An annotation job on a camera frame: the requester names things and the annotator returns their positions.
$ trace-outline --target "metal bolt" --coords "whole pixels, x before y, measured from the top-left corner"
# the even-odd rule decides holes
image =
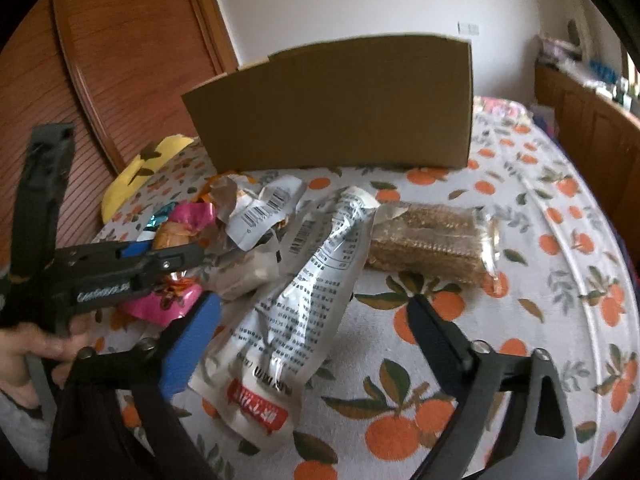
[[[79,349],[78,355],[76,356],[78,359],[87,359],[88,357],[93,357],[95,355],[95,349],[92,346],[85,346],[84,348]]]
[[[536,348],[533,353],[536,355],[538,359],[542,359],[543,361],[551,361],[551,355],[544,348]]]
[[[471,343],[471,349],[478,354],[488,354],[491,351],[491,347],[487,341],[476,339]]]
[[[136,344],[136,348],[138,348],[139,350],[142,350],[143,352],[152,350],[155,347],[156,347],[156,340],[153,339],[152,337],[145,337],[144,339],[141,339]]]

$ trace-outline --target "pink candy wrapper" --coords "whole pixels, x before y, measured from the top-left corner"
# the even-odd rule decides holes
[[[153,248],[163,249],[193,241],[205,227],[216,220],[213,204],[205,202],[183,202],[178,204],[167,222],[160,225]],[[202,287],[193,279],[172,274],[165,278],[164,286],[157,292],[128,301],[122,305],[125,312],[167,327],[174,319],[184,317],[194,305]]]
[[[127,301],[121,308],[133,317],[157,323],[166,328],[174,319],[186,316],[202,293],[197,283],[176,295],[152,292],[139,300]]]
[[[194,234],[202,231],[216,219],[213,204],[206,202],[182,202],[169,214],[169,222],[186,225]]]

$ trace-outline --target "cardboard box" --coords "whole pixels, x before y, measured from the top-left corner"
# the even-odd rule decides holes
[[[472,88],[466,41],[375,36],[282,51],[182,99],[219,172],[464,168]]]

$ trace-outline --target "light switch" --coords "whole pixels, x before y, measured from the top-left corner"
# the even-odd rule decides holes
[[[475,23],[458,22],[458,33],[464,36],[479,36],[480,27]]]

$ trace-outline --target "orange print tablecloth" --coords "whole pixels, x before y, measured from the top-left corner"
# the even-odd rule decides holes
[[[214,173],[204,148],[194,142],[161,168],[98,238],[134,240],[155,210],[192,198]],[[514,354],[548,349],[567,394],[580,477],[597,468],[638,405],[636,298],[607,219],[570,161],[530,124],[520,105],[476,100],[465,170],[250,174],[265,184],[285,173],[308,182],[302,200],[360,186],[380,201],[489,208],[501,219],[504,293],[498,297],[430,276],[364,270],[329,357],[307,385],[301,423],[289,445],[257,450],[193,391],[174,397],[184,427],[220,478],[409,478],[453,410],[407,327],[405,305],[419,292],[471,340]],[[212,272],[205,264],[202,281]],[[119,310],[105,313],[99,330],[102,352],[129,349],[158,333]],[[121,392],[120,400],[126,424],[145,442],[132,399]],[[469,473],[484,467],[497,437],[506,402],[495,407]]]

